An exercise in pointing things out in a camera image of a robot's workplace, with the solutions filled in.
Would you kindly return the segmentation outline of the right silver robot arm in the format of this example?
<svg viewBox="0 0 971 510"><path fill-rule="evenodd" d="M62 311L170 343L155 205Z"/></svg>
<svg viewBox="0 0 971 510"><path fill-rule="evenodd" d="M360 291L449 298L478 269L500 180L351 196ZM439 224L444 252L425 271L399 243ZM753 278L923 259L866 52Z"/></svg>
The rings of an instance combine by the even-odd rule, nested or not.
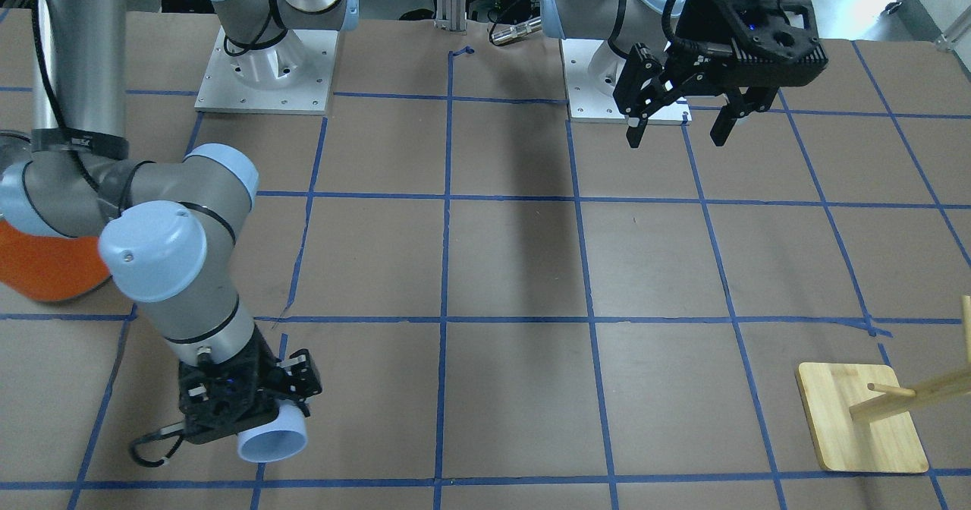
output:
<svg viewBox="0 0 971 510"><path fill-rule="evenodd" d="M119 290L177 355L184 419L143 443L236 435L246 461L300 452L318 369L306 350L274 355L228 274L256 166L221 143L180 163L131 159L124 2L34 1L35 126L31 153L2 172L4 220L29 235L97 238Z"/></svg>

